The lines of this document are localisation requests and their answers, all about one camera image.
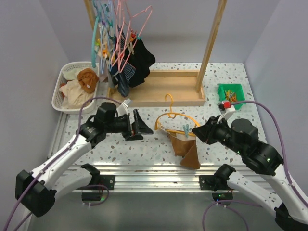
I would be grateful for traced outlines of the black underwear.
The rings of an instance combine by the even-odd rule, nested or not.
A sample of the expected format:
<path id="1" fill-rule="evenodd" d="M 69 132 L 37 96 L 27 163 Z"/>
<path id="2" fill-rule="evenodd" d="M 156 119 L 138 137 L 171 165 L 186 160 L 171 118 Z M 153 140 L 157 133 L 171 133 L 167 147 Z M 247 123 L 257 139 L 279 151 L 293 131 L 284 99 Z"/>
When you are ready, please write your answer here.
<path id="1" fill-rule="evenodd" d="M 137 40 L 134 47 L 134 54 L 129 58 L 129 62 L 135 67 L 135 74 L 129 81 L 129 86 L 133 88 L 145 82 L 145 79 L 150 74 L 150 66 L 156 60 L 155 56 L 147 50 L 143 41 L 140 39 Z"/>

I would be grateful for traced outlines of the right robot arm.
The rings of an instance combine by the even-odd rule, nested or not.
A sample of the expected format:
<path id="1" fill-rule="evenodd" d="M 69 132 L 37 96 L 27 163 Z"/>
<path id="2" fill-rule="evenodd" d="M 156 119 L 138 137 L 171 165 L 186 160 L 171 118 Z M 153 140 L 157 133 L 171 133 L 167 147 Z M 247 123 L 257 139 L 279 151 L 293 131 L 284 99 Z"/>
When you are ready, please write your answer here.
<path id="1" fill-rule="evenodd" d="M 210 117 L 206 124 L 192 129 L 208 145 L 219 142 L 240 155 L 242 162 L 263 178 L 274 190 L 270 192 L 244 177 L 238 170 L 223 164 L 206 183 L 211 190 L 233 189 L 267 210 L 284 231 L 308 229 L 308 198 L 289 182 L 282 156 L 271 145 L 259 140 L 258 129 L 247 119 L 236 119 L 229 126 L 225 119 Z"/>

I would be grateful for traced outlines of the light blue clothespin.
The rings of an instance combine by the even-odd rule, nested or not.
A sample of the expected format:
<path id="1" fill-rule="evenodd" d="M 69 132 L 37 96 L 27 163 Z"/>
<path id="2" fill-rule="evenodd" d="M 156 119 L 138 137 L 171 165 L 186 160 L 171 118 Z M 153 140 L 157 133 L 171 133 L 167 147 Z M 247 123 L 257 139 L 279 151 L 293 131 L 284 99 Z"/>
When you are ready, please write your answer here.
<path id="1" fill-rule="evenodd" d="M 189 124 L 183 125 L 183 132 L 186 138 L 189 138 L 189 133 L 190 133 L 190 127 Z"/>

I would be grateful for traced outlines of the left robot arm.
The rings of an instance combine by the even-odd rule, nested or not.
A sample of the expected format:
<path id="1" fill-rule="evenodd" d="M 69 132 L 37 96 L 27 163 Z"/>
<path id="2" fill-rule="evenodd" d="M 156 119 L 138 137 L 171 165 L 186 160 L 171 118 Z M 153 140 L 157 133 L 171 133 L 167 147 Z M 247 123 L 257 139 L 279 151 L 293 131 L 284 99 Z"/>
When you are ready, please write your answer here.
<path id="1" fill-rule="evenodd" d="M 109 133 L 119 133 L 125 141 L 143 140 L 153 131 L 146 125 L 138 110 L 133 110 L 130 121 L 128 106 L 116 106 L 103 102 L 96 114 L 80 125 L 72 139 L 50 159 L 31 172 L 21 171 L 16 176 L 15 198 L 34 216 L 45 215 L 61 196 L 79 188 L 102 188 L 100 172 L 91 164 L 83 164 L 77 171 L 63 177 L 62 174 L 81 156 L 90 152 Z"/>

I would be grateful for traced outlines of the yellow plastic hanger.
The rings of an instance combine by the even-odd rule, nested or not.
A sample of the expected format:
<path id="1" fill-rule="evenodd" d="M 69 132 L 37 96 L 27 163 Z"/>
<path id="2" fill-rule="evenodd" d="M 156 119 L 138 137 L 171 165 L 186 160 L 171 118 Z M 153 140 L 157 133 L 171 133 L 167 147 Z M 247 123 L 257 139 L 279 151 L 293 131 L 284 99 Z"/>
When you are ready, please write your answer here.
<path id="1" fill-rule="evenodd" d="M 183 135 L 184 137 L 185 137 L 185 135 L 184 135 L 184 132 L 183 132 L 183 129 L 182 130 L 176 130 L 176 129 L 172 129 L 172 128 L 166 128 L 166 127 L 164 127 L 162 124 L 161 124 L 161 122 L 159 121 L 159 119 L 161 118 L 161 117 L 163 117 L 163 116 L 168 116 L 168 118 L 169 119 L 175 119 L 177 116 L 181 116 L 181 117 L 183 117 L 183 118 L 185 118 L 185 119 L 188 119 L 188 120 L 190 120 L 190 121 L 192 121 L 193 123 L 194 123 L 194 127 L 193 128 L 196 128 L 196 127 L 199 127 L 200 126 L 200 124 L 194 119 L 194 118 L 192 118 L 192 117 L 190 117 L 190 116 L 188 116 L 188 115 L 186 115 L 186 114 L 182 114 L 182 113 L 178 113 L 178 112 L 174 112 L 173 111 L 173 108 L 172 108 L 172 106 L 173 106 L 173 104 L 174 104 L 174 98 L 173 98 L 173 96 L 171 95 L 171 94 L 169 94 L 169 93 L 167 93 L 166 95 L 165 95 L 165 102 L 167 102 L 167 99 L 168 98 L 170 98 L 170 105 L 169 105 L 169 111 L 168 112 L 165 112 L 165 113 L 163 113 L 163 114 L 161 114 L 161 115 L 159 115 L 158 117 L 157 117 L 157 119 L 156 119 L 156 121 L 155 121 L 155 123 L 154 123 L 154 129 L 155 130 L 163 130 L 163 131 L 165 131 L 165 132 L 167 132 L 167 133 L 169 133 L 169 134 L 172 134 L 172 133 L 174 133 L 174 134 L 176 134 L 176 135 Z M 192 133 L 192 129 L 190 129 L 190 133 L 189 133 L 189 137 L 196 137 L 193 133 Z"/>

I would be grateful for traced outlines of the pink wire hanger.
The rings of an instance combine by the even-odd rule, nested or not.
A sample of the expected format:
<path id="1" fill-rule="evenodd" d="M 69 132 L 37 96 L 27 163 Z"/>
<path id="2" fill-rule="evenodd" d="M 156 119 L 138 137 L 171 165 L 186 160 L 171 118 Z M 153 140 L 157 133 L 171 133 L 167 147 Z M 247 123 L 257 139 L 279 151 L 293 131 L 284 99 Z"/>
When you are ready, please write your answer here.
<path id="1" fill-rule="evenodd" d="M 111 58 L 112 66 L 117 65 L 121 73 L 131 55 L 137 40 L 141 39 L 142 33 L 153 13 L 151 5 L 134 13 L 130 10 L 127 0 L 114 0 L 115 9 L 115 35 L 116 43 Z"/>

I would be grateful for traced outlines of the brown underwear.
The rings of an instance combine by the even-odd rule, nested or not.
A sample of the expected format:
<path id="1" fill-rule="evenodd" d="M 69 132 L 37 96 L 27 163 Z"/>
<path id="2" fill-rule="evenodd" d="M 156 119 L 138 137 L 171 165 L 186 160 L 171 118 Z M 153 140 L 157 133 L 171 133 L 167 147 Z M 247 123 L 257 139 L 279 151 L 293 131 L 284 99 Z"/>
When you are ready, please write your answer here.
<path id="1" fill-rule="evenodd" d="M 199 169 L 201 164 L 199 162 L 196 136 L 180 134 L 179 130 L 176 132 L 167 132 L 173 147 L 174 155 L 182 157 L 180 165 L 185 168 Z"/>

